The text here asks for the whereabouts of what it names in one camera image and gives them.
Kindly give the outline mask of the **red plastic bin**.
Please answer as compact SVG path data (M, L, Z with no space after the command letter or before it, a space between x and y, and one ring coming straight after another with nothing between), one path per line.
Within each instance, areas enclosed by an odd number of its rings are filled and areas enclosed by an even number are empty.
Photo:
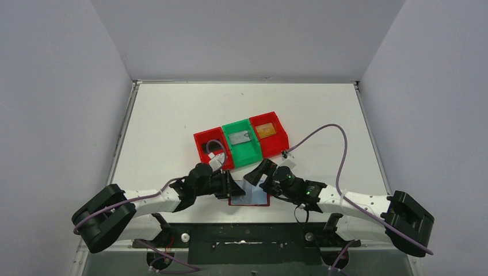
M275 135L266 137L264 139L260 139L257 136L258 142L261 146L263 158L271 158L273 156L280 155L282 151L289 148L288 135L275 112L250 117L249 121L256 135L257 131L255 130L255 127L268 122L272 122L277 131Z
M227 144L226 137L221 127L195 133L193 135L193 138L196 143L200 161L202 163L210 162L210 153L217 155L225 152L227 159L225 161L223 169L232 170L235 168L230 148Z

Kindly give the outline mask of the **green plastic bin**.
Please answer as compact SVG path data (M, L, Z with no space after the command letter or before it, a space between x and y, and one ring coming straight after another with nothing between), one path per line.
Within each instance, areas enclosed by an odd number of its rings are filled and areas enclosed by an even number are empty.
M247 165L260 162L263 159L261 146L258 142L257 136L251 126L249 119L244 119L222 125L227 144L230 148L235 168L245 167ZM231 145L228 135L235 132L248 131L250 133L251 141L247 143Z

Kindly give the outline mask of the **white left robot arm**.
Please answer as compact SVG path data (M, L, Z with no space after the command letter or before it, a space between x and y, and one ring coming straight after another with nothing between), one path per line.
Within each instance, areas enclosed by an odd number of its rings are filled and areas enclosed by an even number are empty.
M215 171L208 164L198 163L188 175L170 179L160 189L105 186L73 214L73 233L82 238L91 253L101 252L118 240L142 239L161 246L170 238L162 212L185 210L199 196L227 200L245 194L228 170Z

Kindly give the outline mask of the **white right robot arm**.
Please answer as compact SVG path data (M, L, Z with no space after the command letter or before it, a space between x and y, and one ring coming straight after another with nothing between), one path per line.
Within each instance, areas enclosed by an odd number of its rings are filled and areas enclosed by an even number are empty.
M332 225L323 230L323 236L333 246L342 241L372 240L390 243L419 258L433 253L428 244L434 217L409 194L395 191L376 196L338 190L333 185L297 177L292 171L294 166L290 160L276 164L264 159L243 178L306 212L330 214Z

